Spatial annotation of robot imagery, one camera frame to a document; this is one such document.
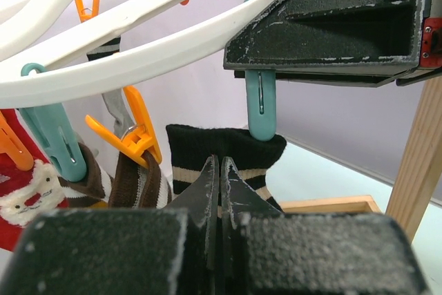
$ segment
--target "red component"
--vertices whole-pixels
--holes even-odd
[[[420,66],[425,68],[442,67],[442,54],[432,53],[434,31],[442,28],[442,18],[428,18],[423,24]]]
[[[40,199],[41,195],[39,193],[36,193],[33,197],[29,198],[26,202],[25,205],[27,207],[31,207],[33,206],[35,203],[37,203]]]

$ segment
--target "red sock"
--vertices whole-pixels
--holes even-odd
[[[12,251],[25,226],[41,212],[67,207],[57,172],[20,124],[14,109],[1,110],[6,122],[34,157],[21,171],[0,153],[0,247]]]

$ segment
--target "teal clothespin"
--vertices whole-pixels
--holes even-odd
[[[36,70],[46,72],[40,64],[26,64],[21,76]],[[60,175],[71,182],[78,182],[86,176],[87,167],[81,154],[63,104],[19,108],[19,112]]]
[[[275,71],[246,70],[245,80],[250,134],[260,141],[271,140],[276,134]]]

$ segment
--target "yellow clothespin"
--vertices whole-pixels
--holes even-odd
[[[160,146],[143,97],[134,86],[126,86],[123,91],[135,118],[135,125],[130,127],[121,139],[89,115],[86,116],[86,123],[103,140],[141,166],[148,167],[146,160],[142,158],[146,150],[152,153],[155,160],[160,164],[162,161]]]
[[[92,9],[84,8],[83,0],[75,0],[75,5],[77,6],[78,16],[80,17],[80,22],[82,22],[82,23],[85,21],[88,21],[89,19],[92,19],[93,17],[96,17],[98,15],[99,0],[93,0]]]

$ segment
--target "striped sock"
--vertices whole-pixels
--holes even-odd
[[[115,179],[112,179],[98,165],[87,146],[81,143],[79,146],[88,166],[86,177],[79,182],[69,182],[60,178],[60,185],[70,207],[161,209],[172,201],[169,182],[148,151],[143,155],[148,169],[120,153]]]
[[[98,165],[94,155],[86,145],[78,144],[88,168],[88,173],[79,182],[66,181],[59,178],[69,207],[94,207],[96,204],[108,202],[112,190],[113,179]]]
[[[144,152],[143,158],[148,169],[123,153],[119,154],[109,207],[161,209],[172,201],[169,182],[155,158],[148,151]]]
[[[119,43],[121,39],[121,37],[116,37],[108,41],[107,43],[97,47],[96,49],[88,52],[88,60],[93,61],[104,57],[109,57],[114,53],[119,52]],[[106,108],[115,119],[113,124],[113,131],[118,138],[121,138],[126,130],[134,125],[133,120],[124,104],[122,93],[123,90],[121,88],[102,93],[103,101],[106,105]]]
[[[287,142],[276,135],[257,141],[245,129],[198,129],[170,124],[166,127],[172,153],[173,192],[179,195],[200,175],[206,159],[231,157],[241,178],[268,203],[281,210],[267,189],[265,176],[282,155]]]
[[[94,48],[92,51],[87,52],[86,56],[88,57],[88,60],[92,61],[101,59],[113,55],[116,52],[119,52],[119,43],[121,42],[121,40],[122,38],[120,36],[116,37],[114,39],[111,39],[107,43]]]

